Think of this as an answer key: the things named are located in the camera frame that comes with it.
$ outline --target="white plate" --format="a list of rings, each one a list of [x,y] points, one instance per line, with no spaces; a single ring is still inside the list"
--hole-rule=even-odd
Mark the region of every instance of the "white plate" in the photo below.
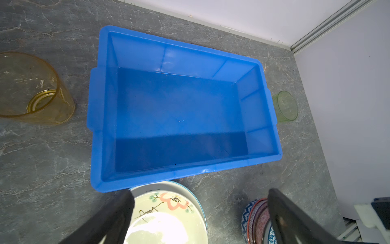
[[[151,191],[134,200],[125,244],[207,244],[203,216],[183,195]]]
[[[202,206],[200,205],[196,196],[190,190],[188,190],[188,188],[186,188],[185,186],[183,186],[177,182],[168,180],[168,181],[156,182],[156,183],[152,183],[152,184],[148,184],[148,185],[141,185],[141,186],[133,187],[130,190],[131,190],[131,193],[133,194],[134,198],[136,198],[137,196],[140,196],[144,193],[147,193],[150,191],[157,191],[157,190],[159,190],[159,191],[172,191],[172,192],[176,192],[176,193],[183,195],[188,200],[190,200],[194,204],[194,206],[198,209],[198,211],[202,214],[203,220],[204,220],[204,225],[206,226],[206,230],[207,230],[206,217],[204,215],[204,211],[202,209]]]
[[[268,244],[268,235],[269,230],[271,229],[272,223],[271,220],[268,221],[266,228],[264,229],[264,237],[263,237],[263,244]]]

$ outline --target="yellow glass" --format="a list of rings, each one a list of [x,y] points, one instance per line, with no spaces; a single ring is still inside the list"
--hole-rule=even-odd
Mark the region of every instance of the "yellow glass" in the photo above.
[[[50,64],[25,53],[0,53],[0,118],[59,125],[73,112],[72,97]]]

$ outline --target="countertop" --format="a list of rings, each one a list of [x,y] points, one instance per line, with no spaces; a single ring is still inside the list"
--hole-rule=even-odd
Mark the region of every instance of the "countertop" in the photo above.
[[[244,243],[242,211],[272,187],[333,235],[345,230],[292,52],[112,0],[5,0],[0,51],[48,61],[69,88],[76,111],[54,127],[0,120],[0,242],[57,243],[116,194],[99,193],[89,182],[89,74],[106,25],[258,59],[271,93],[289,91],[298,103],[297,120],[277,125],[282,160],[176,180],[202,204],[209,243]]]

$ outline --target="stack of plates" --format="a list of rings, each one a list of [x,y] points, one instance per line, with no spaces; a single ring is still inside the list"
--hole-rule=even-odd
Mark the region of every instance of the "stack of plates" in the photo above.
[[[276,244],[266,198],[250,202],[244,209],[241,231],[247,244]]]
[[[158,182],[131,189],[135,207],[125,244],[207,244],[203,209],[179,183]]]

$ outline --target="green glass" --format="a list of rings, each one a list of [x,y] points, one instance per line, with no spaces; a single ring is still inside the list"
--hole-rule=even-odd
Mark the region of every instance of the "green glass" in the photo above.
[[[293,121],[298,117],[298,106],[295,99],[287,91],[272,96],[278,122]]]

